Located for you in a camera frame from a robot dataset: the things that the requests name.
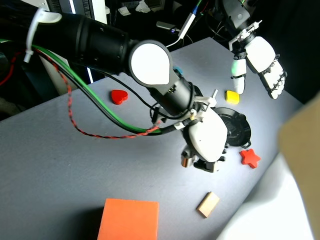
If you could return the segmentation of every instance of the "orange box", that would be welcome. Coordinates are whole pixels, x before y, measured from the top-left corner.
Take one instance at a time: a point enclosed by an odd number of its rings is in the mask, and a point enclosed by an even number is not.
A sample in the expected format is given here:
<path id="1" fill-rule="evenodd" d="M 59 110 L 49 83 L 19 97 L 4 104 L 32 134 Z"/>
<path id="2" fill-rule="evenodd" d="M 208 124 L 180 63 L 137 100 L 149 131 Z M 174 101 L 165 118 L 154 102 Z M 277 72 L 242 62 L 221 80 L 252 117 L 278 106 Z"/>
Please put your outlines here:
<path id="1" fill-rule="evenodd" d="M 159 203 L 107 198 L 98 240 L 156 240 Z"/>

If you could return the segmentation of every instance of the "red star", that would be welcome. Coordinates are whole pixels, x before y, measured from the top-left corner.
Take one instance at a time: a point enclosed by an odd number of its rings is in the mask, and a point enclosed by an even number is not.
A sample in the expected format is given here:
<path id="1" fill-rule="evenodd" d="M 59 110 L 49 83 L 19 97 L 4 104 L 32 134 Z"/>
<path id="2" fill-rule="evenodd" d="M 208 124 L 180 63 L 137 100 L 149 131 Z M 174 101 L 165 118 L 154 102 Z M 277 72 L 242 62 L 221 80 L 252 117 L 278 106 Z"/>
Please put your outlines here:
<path id="1" fill-rule="evenodd" d="M 253 169 L 258 167 L 258 161 L 261 158 L 255 154 L 253 149 L 248 151 L 243 150 L 240 152 L 240 155 L 242 156 L 242 164 L 248 164 Z"/>

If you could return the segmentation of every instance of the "red heart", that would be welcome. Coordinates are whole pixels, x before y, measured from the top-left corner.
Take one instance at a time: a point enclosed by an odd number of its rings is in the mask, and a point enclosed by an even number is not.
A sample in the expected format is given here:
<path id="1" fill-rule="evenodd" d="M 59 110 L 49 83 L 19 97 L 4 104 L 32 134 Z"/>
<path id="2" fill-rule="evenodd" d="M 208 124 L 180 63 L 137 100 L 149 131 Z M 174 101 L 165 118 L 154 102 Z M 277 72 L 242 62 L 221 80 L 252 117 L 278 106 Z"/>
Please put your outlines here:
<path id="1" fill-rule="evenodd" d="M 114 104 L 120 105 L 123 101 L 128 99 L 128 93 L 123 90 L 112 90 L 111 99 Z"/>

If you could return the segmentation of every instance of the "table surface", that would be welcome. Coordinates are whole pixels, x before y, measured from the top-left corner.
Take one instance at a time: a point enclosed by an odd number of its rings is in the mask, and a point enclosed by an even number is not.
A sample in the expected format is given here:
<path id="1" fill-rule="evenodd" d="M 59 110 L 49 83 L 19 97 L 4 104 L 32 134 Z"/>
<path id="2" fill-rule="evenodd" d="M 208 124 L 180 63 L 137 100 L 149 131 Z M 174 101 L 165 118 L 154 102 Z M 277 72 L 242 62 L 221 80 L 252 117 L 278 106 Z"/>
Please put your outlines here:
<path id="1" fill-rule="evenodd" d="M 181 166 L 186 143 L 179 131 L 135 139 L 97 139 L 77 132 L 63 95 L 0 122 L 0 239 L 95 239 L 106 198 L 159 202 L 158 240 L 216 239 L 277 154 L 279 127 L 302 104 L 287 92 L 269 98 L 249 69 L 238 105 L 224 92 L 233 89 L 233 54 L 211 38 L 172 53 L 173 62 L 204 96 L 217 94 L 217 107 L 246 115 L 258 168 L 241 164 L 240 147 L 230 147 L 217 173 Z M 149 103 L 148 91 L 125 74 L 121 80 Z M 122 105 L 109 99 L 123 89 L 109 78 L 91 85 L 120 117 L 151 126 L 149 110 L 132 93 Z M 79 91 L 73 95 L 74 118 L 90 133 L 123 135 Z M 197 211 L 208 192 L 220 197 L 207 219 Z"/>

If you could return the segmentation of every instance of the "white zip tie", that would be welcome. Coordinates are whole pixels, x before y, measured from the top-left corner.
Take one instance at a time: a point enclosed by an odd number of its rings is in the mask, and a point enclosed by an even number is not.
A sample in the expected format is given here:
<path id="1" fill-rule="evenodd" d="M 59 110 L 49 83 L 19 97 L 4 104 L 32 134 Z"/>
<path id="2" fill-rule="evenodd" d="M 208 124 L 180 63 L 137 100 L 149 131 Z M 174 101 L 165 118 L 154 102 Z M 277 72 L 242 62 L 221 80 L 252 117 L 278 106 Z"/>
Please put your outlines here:
<path id="1" fill-rule="evenodd" d="M 44 8 L 38 8 L 38 10 L 35 12 L 33 19 L 31 21 L 28 34 L 26 36 L 26 50 L 25 50 L 25 56 L 24 60 L 26 63 L 29 63 L 31 56 L 34 54 L 34 51 L 32 51 L 32 42 L 34 40 L 35 33 L 37 31 L 37 27 L 39 24 L 39 18 L 42 16 L 43 12 L 45 11 Z"/>

